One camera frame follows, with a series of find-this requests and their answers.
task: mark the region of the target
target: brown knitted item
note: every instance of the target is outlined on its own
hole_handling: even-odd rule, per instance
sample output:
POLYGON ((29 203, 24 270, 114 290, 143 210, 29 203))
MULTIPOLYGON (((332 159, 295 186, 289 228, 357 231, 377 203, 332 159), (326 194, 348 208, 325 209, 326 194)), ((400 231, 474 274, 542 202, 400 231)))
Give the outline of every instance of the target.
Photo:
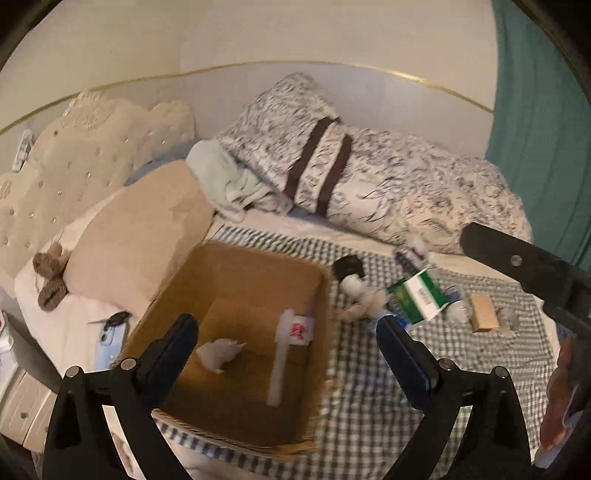
POLYGON ((63 250, 58 242, 52 243, 47 252, 38 252, 33 257, 33 270, 43 278, 45 284, 39 292, 37 303, 41 310, 51 312, 60 304, 68 293, 66 283, 62 279, 68 260, 68 250, 63 250))
POLYGON ((37 303, 44 312, 55 310, 60 302, 67 295, 66 283, 61 277, 47 280, 39 292, 37 303))
POLYGON ((53 243, 47 252, 38 252, 33 257, 33 270, 46 280, 61 276, 70 259, 68 250, 62 251, 59 243, 53 243))

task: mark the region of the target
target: teal curtain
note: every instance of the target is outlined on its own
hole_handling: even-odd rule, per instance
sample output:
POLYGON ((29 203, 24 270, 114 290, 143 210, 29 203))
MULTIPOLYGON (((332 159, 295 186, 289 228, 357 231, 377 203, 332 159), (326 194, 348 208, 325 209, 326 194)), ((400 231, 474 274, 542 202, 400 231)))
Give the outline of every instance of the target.
POLYGON ((591 107, 564 57, 511 0, 493 0, 499 48, 487 158, 518 193, 534 243, 591 268, 591 107))

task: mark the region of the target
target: wooden block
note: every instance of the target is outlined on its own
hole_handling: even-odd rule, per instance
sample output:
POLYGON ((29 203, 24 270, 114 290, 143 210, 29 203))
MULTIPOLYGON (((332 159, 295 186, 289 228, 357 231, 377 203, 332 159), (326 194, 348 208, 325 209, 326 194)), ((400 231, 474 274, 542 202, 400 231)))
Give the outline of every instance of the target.
POLYGON ((498 329, 499 320, 496 318, 491 298, 483 293, 475 293, 470 298, 474 309, 472 329, 475 332, 489 332, 498 329))

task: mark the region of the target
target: gold trim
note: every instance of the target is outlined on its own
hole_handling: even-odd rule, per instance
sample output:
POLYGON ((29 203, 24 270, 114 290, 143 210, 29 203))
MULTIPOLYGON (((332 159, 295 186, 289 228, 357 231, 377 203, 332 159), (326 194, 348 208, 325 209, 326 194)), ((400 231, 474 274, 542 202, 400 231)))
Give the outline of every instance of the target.
MULTIPOLYGON (((487 113, 495 113, 495 111, 492 108, 487 107, 486 105, 481 104, 480 102, 477 102, 476 100, 467 97, 465 95, 462 95, 461 93, 456 92, 455 90, 452 90, 450 88, 444 87, 443 85, 438 85, 437 83, 431 82, 429 80, 423 79, 421 77, 417 77, 415 75, 410 75, 409 73, 404 73, 404 72, 399 72, 398 70, 390 70, 390 69, 384 69, 381 67, 372 67, 369 65, 363 65, 360 63, 341 63, 338 61, 324 61, 324 60, 258 60, 258 61, 243 61, 243 62, 239 62, 239 63, 229 63, 226 65, 218 65, 215 67, 207 67, 204 69, 198 69, 198 70, 192 70, 190 72, 182 72, 182 73, 166 73, 163 75, 153 75, 153 76, 148 76, 148 77, 140 77, 140 78, 136 78, 136 79, 130 79, 130 80, 121 80, 119 82, 113 82, 113 83, 107 83, 105 85, 99 85, 97 87, 93 87, 91 89, 89 89, 91 92, 96 92, 99 90, 107 90, 113 87, 118 87, 120 85, 125 85, 127 83, 135 83, 135 82, 143 82, 145 80, 160 80, 160 79, 169 79, 169 78, 175 78, 175 77, 187 77, 189 75, 193 75, 195 73, 203 73, 203 72, 210 72, 212 70, 219 70, 219 69, 225 69, 228 67, 240 67, 240 66, 245 66, 245 65, 257 65, 257 64, 264 64, 264 63, 312 63, 312 64, 320 64, 320 65, 339 65, 339 66, 344 66, 344 67, 357 67, 357 68, 363 68, 363 69, 368 69, 368 70, 375 70, 377 72, 382 72, 382 73, 386 73, 388 75, 393 75, 396 77, 400 77, 403 78, 405 80, 410 80, 411 82, 417 82, 417 83, 421 83, 422 85, 434 89, 434 90, 440 90, 442 92, 448 93, 450 95, 453 95, 456 98, 459 98, 460 100, 463 100, 465 102, 468 102, 472 105, 474 105, 475 107, 478 107, 480 110, 484 110, 487 113)), ((79 94, 79 92, 76 93, 72 93, 71 95, 67 95, 65 97, 62 97, 58 100, 55 100, 51 103, 48 103, 46 105, 43 105, 35 110, 33 110, 32 112, 27 113, 26 115, 23 115, 22 117, 20 117, 19 119, 15 120, 14 122, 11 122, 10 124, 8 124, 7 126, 3 127, 2 129, 0 129, 0 135, 2 135, 3 133, 7 132, 8 130, 10 130, 12 127, 24 122, 25 120, 28 120, 29 118, 31 118, 33 115, 36 115, 37 113, 47 109, 47 108, 51 108, 52 106, 57 105, 58 103, 64 102, 65 100, 71 100, 73 98, 75 98, 77 95, 79 94)))

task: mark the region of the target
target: cardboard box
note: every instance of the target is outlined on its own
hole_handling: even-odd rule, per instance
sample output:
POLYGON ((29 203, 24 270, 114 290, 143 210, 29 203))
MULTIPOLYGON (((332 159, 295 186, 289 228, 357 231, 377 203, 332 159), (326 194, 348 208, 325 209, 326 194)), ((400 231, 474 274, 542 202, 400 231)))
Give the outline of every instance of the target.
POLYGON ((146 312, 120 358, 139 357, 181 313, 200 322, 199 343, 246 342, 223 374, 193 353, 164 408, 166 422, 222 446, 289 459, 314 450, 326 392, 332 323, 330 274, 310 262, 216 242, 195 247, 146 312), (316 319, 309 346, 290 346, 282 403, 266 405, 281 313, 316 319))
POLYGON ((474 315, 472 317, 472 330, 474 332, 490 332, 499 328, 499 320, 496 318, 495 307, 492 299, 484 293, 470 295, 474 315))

